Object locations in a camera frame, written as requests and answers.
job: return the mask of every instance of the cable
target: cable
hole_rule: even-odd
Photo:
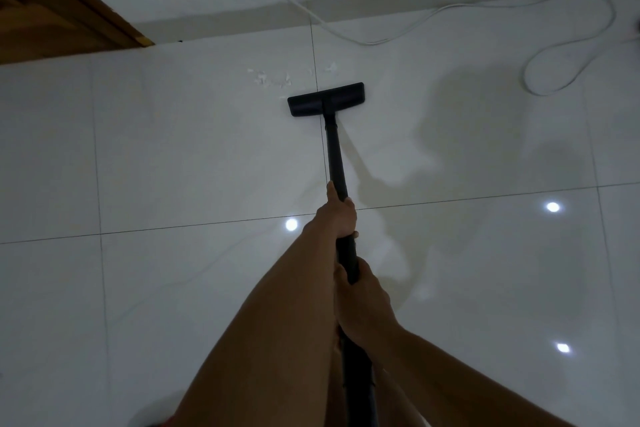
[[[523,2],[523,3],[514,3],[514,4],[494,4],[494,3],[483,3],[483,2],[477,2],[477,3],[452,3],[449,5],[445,5],[443,7],[440,7],[436,10],[433,10],[432,12],[429,12],[423,16],[421,16],[419,19],[417,19],[416,21],[412,22],[411,24],[409,24],[407,27],[405,27],[404,29],[402,29],[400,32],[398,32],[396,35],[393,35],[391,37],[386,37],[384,39],[379,39],[377,41],[359,41],[357,39],[354,39],[352,37],[347,36],[346,34],[341,33],[340,31],[332,28],[331,26],[329,26],[329,24],[322,19],[320,16],[318,16],[315,12],[309,10],[308,8],[306,8],[304,5],[302,5],[300,2],[298,2],[297,0],[286,0],[287,2],[289,2],[292,5],[295,5],[297,8],[299,8],[300,10],[302,10],[304,13],[306,13],[307,15],[309,15],[309,17],[311,17],[313,20],[315,20],[316,22],[318,22],[318,24],[325,29],[325,31],[333,34],[336,37],[339,37],[340,39],[343,39],[345,41],[348,42],[353,42],[355,44],[358,44],[360,46],[378,46],[380,44],[384,44],[386,42],[390,42],[393,41],[395,39],[397,39],[398,37],[404,36],[405,34],[411,32],[413,29],[415,29],[416,27],[420,26],[421,24],[427,22],[429,19],[431,19],[432,17],[434,17],[436,14],[439,14],[445,10],[449,10],[449,9],[455,9],[458,7],[476,7],[476,8],[482,8],[482,9],[516,9],[519,7],[528,7],[531,5],[537,5],[539,3],[544,3],[544,2],[548,2],[550,0],[535,0],[532,2]],[[528,80],[527,80],[527,70],[529,69],[529,66],[531,65],[531,63],[533,62],[534,59],[536,59],[538,56],[540,56],[540,54],[550,50],[550,49],[554,49],[554,48],[560,48],[562,46],[567,46],[569,44],[574,44],[576,42],[583,42],[583,41],[589,41],[591,39],[595,39],[596,37],[602,35],[607,29],[609,29],[612,25],[613,22],[615,22],[618,13],[616,11],[616,7],[613,4],[612,0],[602,0],[607,8],[609,9],[609,18],[606,22],[606,24],[604,24],[603,27],[597,29],[596,31],[594,31],[594,33],[584,36],[584,37],[577,37],[575,39],[571,39],[569,41],[564,41],[564,42],[556,42],[554,44],[551,44],[549,46],[546,46],[542,49],[540,49],[539,51],[535,52],[532,56],[530,56],[530,58],[528,58],[525,63],[522,65],[522,68],[520,70],[520,83],[522,84],[523,88],[525,91],[527,91],[528,93],[534,95],[534,96],[550,96],[554,93],[557,93],[561,90],[563,90],[564,88],[567,88],[569,85],[571,85],[573,82],[575,82],[578,78],[578,76],[580,76],[582,74],[582,72],[587,69],[587,67],[597,58],[599,58],[602,54],[604,54],[606,51],[608,51],[609,49],[612,49],[615,46],[618,46],[620,44],[624,44],[626,42],[631,42],[631,41],[635,41],[636,39],[640,39],[640,35],[637,35],[635,37],[631,37],[629,39],[624,39],[622,41],[618,41],[618,42],[614,42],[612,44],[609,44],[605,47],[603,47],[602,49],[597,50],[590,58],[587,59],[587,61],[585,61],[585,63],[583,63],[580,68],[578,68],[578,71],[575,73],[575,75],[573,75],[573,77],[565,84],[563,84],[562,86],[559,86],[557,88],[554,88],[550,91],[547,92],[540,92],[540,91],[536,91],[535,89],[532,88],[532,86],[529,84]]]

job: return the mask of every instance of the person's right arm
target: person's right arm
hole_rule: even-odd
[[[335,269],[338,322],[433,427],[571,426],[406,331],[369,265],[362,259],[359,264],[360,279],[353,285],[342,267]]]

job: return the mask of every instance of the vacuum handle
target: vacuum handle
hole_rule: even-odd
[[[333,181],[338,198],[340,201],[344,201],[348,196],[347,183],[344,179],[335,114],[324,115],[324,128],[329,156],[329,176]],[[353,235],[338,238],[335,241],[335,247],[338,262],[346,270],[349,283],[354,284],[360,277],[360,271],[358,270],[358,257]],[[371,360],[360,346],[344,334],[342,329],[340,329],[340,338],[348,425],[349,427],[378,427]]]

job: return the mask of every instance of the vacuum cleaner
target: vacuum cleaner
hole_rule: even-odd
[[[329,175],[340,201],[348,196],[344,179],[338,124],[336,112],[355,107],[364,102],[364,83],[342,86],[331,90],[317,91],[287,99],[289,110],[294,117],[322,115],[326,131],[327,154],[329,156]],[[350,284],[358,281],[359,270],[356,258],[356,245],[353,236],[338,238],[335,241],[338,262],[347,272]],[[374,384],[371,373],[371,360],[355,342],[340,330],[342,349],[342,375],[346,399],[349,427],[377,427]]]

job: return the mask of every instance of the hand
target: hand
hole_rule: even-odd
[[[338,193],[329,181],[326,185],[326,204],[318,208],[314,221],[321,226],[330,227],[336,238],[351,235],[356,229],[356,206],[350,197],[344,203],[338,198]]]
[[[376,344],[399,325],[389,295],[369,264],[358,257],[358,267],[360,278],[351,285],[344,268],[335,266],[335,316],[347,336],[371,355]]]

